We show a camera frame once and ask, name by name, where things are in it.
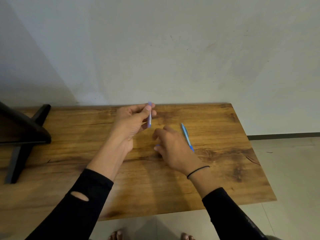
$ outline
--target foot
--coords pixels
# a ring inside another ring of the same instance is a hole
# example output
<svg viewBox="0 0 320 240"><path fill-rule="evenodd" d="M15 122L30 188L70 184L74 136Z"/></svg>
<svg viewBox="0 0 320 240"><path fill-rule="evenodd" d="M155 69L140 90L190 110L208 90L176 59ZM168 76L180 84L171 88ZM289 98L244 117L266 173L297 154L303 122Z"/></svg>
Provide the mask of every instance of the foot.
<svg viewBox="0 0 320 240"><path fill-rule="evenodd" d="M116 232L113 232L111 234L111 236L108 238L108 240L123 240L123 234L122 234L122 231L116 231Z"/></svg>
<svg viewBox="0 0 320 240"><path fill-rule="evenodd" d="M191 235L188 235L188 234L186 234L186 233L182 233L181 234L181 240L195 240L194 238L193 238L193 236L191 236Z"/></svg>

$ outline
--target wooden table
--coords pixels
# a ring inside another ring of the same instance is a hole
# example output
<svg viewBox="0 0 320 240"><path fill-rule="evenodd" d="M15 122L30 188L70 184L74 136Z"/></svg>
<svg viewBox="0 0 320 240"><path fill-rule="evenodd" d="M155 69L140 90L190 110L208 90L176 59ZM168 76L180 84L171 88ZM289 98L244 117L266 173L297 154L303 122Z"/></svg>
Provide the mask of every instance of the wooden table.
<svg viewBox="0 0 320 240"><path fill-rule="evenodd" d="M155 128L183 123L195 153L239 205L276 197L231 104L158 105L152 128L138 134L99 220L203 209L186 177L153 150ZM32 116L36 109L23 109ZM112 125L116 107L52 108L44 127L49 145L37 145L18 182L0 185L0 232L37 226L64 197L92 159ZM12 148L0 147L4 181Z"/></svg>

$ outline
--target black sleeve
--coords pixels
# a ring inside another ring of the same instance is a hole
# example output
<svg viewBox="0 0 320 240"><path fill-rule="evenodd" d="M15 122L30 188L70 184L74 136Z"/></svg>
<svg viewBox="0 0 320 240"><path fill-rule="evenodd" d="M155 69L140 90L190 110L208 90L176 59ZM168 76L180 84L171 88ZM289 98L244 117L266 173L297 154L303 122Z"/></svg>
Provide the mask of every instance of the black sleeve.
<svg viewBox="0 0 320 240"><path fill-rule="evenodd" d="M88 240L112 186L105 176L83 170L65 197L26 239ZM72 191L84 194L89 201L74 197Z"/></svg>
<svg viewBox="0 0 320 240"><path fill-rule="evenodd" d="M202 199L220 240L263 239L267 237L230 198L223 188L218 188Z"/></svg>

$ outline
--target baseboard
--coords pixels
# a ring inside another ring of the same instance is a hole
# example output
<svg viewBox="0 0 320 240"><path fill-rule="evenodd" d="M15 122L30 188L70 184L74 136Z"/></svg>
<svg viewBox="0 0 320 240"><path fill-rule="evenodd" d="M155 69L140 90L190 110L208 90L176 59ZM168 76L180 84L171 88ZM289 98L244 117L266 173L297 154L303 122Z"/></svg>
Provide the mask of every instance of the baseboard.
<svg viewBox="0 0 320 240"><path fill-rule="evenodd" d="M247 136L247 137L248 137L249 141L270 140L270 139L287 139L287 138L304 138L304 137L320 137L320 132L272 134L272 135L252 135L252 136Z"/></svg>

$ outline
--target black string bracelet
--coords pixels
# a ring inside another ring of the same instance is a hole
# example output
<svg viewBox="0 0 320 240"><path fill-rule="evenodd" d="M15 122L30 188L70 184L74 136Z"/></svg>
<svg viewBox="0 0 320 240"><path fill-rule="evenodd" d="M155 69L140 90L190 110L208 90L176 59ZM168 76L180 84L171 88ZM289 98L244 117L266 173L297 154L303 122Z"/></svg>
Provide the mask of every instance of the black string bracelet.
<svg viewBox="0 0 320 240"><path fill-rule="evenodd" d="M190 177L191 174L193 174L193 173L195 173L195 172L197 172L198 170L203 169L203 168L210 168L210 166L203 166L203 167L201 167L201 168L198 168L198 169L194 170L193 172L189 173L186 178L189 179L189 177Z"/></svg>

